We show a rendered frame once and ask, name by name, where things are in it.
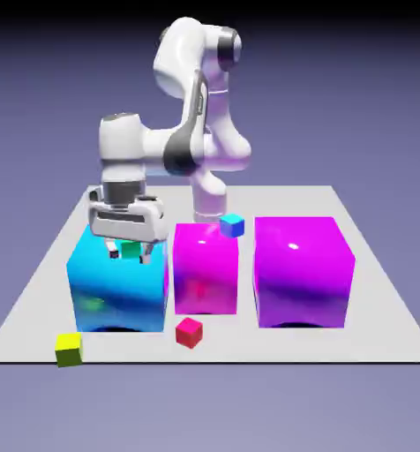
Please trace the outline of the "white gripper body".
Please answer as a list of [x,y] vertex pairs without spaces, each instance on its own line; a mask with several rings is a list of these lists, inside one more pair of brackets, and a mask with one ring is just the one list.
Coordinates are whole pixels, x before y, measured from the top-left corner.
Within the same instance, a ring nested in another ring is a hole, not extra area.
[[168,238],[164,205],[155,196],[139,195],[126,207],[106,204],[102,189],[89,189],[88,222],[98,237],[158,243]]

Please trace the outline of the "large purple box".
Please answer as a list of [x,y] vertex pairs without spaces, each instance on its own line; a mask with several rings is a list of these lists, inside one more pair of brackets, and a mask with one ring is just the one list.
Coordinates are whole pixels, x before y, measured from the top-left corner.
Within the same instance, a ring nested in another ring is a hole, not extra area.
[[343,328],[356,257],[332,216],[257,216],[253,289],[261,328]]

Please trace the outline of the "small yellow cube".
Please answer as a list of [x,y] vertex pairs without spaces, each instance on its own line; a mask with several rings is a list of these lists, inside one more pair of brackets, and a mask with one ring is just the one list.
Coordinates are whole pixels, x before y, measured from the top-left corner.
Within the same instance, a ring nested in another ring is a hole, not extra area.
[[56,338],[56,364],[58,367],[82,364],[81,333],[60,334]]

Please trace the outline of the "large cyan box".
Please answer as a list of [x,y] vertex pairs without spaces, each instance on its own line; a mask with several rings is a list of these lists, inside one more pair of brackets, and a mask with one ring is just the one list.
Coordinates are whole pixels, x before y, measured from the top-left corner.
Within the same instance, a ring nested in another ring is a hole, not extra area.
[[169,292],[168,247],[154,246],[149,264],[109,257],[102,237],[86,227],[66,269],[80,332],[161,332]]

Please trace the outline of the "large magenta box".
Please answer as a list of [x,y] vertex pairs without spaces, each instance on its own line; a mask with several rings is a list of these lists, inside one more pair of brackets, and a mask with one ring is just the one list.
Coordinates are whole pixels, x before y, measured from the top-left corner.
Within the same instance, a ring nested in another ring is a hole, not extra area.
[[173,243],[175,313],[237,310],[238,243],[216,223],[179,223]]

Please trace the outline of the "small blue cube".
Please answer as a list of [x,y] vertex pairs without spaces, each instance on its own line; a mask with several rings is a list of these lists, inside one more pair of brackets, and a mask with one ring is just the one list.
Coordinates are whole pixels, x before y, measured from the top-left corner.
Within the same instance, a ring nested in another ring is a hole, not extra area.
[[244,218],[236,214],[223,215],[220,218],[220,231],[226,237],[241,237],[244,234]]

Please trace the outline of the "small red cube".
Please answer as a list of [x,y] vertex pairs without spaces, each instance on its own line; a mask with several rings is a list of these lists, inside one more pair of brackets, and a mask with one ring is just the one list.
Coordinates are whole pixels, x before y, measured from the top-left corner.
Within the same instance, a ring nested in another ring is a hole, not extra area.
[[176,326],[176,342],[193,349],[203,338],[203,323],[190,317],[184,318]]

